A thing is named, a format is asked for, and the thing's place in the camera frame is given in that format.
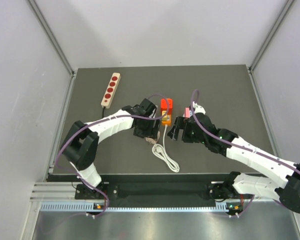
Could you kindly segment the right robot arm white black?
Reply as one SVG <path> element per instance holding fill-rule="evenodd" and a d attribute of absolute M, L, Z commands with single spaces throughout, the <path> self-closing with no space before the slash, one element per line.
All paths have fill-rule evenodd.
<path fill-rule="evenodd" d="M 300 162 L 276 157 L 228 129 L 215 127 L 203 113 L 190 118 L 178 116 L 167 135 L 176 141 L 180 130 L 183 131 L 183 142 L 203 144 L 209 151 L 238 161 L 263 175 L 255 177 L 232 172 L 223 185 L 227 197 L 250 194 L 270 198 L 300 214 Z"/>

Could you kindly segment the orange power strip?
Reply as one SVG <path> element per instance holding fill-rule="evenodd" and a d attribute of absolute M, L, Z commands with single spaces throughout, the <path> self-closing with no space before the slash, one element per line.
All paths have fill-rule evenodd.
<path fill-rule="evenodd" d="M 173 110 L 172 109 L 167 109 L 167 108 L 161 108 L 161 116 L 162 116 L 162 119 L 161 119 L 161 124 L 163 126 L 168 126 L 170 127 L 171 126 L 171 123 L 172 123 L 172 112 Z"/>

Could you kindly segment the pink cube adapter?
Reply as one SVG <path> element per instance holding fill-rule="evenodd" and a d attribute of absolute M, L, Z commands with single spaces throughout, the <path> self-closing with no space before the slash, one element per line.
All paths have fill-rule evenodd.
<path fill-rule="evenodd" d="M 152 145 L 155 145 L 158 142 L 157 138 L 146 137 L 145 140 Z"/>

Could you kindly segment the red plug adapter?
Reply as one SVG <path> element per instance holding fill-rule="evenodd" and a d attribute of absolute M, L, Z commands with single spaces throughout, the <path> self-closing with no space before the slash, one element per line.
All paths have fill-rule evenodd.
<path fill-rule="evenodd" d="M 168 115 L 172 114 L 173 100 L 171 98 L 162 98 L 160 101 L 160 111 L 165 111 Z"/>

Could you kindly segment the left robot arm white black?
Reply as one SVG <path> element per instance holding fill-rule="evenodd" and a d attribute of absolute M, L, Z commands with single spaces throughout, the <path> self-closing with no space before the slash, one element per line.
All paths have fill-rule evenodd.
<path fill-rule="evenodd" d="M 86 192 L 92 198 L 99 198 L 104 191 L 102 178 L 94 165 L 99 143 L 125 130 L 133 129 L 139 138 L 156 139 L 160 119 L 155 117 L 157 106 L 144 99 L 135 106 L 124 106 L 116 113 L 94 122 L 83 123 L 78 120 L 68 131 L 58 155 L 65 158 L 76 170 Z"/>

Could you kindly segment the yellow cube charger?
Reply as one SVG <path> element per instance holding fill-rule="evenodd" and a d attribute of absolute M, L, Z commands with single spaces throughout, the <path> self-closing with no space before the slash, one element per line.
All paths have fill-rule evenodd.
<path fill-rule="evenodd" d="M 162 119 L 161 119 L 162 124 L 168 125 L 168 122 L 170 122 L 170 115 L 166 111 L 162 111 L 161 115 L 162 115 Z"/>

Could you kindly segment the beige red power strip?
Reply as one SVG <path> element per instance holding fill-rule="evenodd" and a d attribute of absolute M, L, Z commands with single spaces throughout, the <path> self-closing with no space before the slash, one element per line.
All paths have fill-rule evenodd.
<path fill-rule="evenodd" d="M 108 83 L 108 86 L 106 88 L 106 91 L 103 95 L 102 101 L 100 105 L 103 108 L 109 109 L 112 101 L 114 99 L 114 95 L 116 93 L 116 90 L 118 88 L 119 82 L 121 79 L 121 74 L 118 72 L 114 72 L 110 78 L 110 81 Z"/>

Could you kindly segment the pink square adapter plug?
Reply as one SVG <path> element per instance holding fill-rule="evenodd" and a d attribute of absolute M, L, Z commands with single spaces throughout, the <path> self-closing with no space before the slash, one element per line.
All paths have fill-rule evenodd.
<path fill-rule="evenodd" d="M 190 118 L 191 117 L 191 115 L 190 115 L 190 109 L 188 107 L 185 108 L 184 117 L 185 118 Z"/>

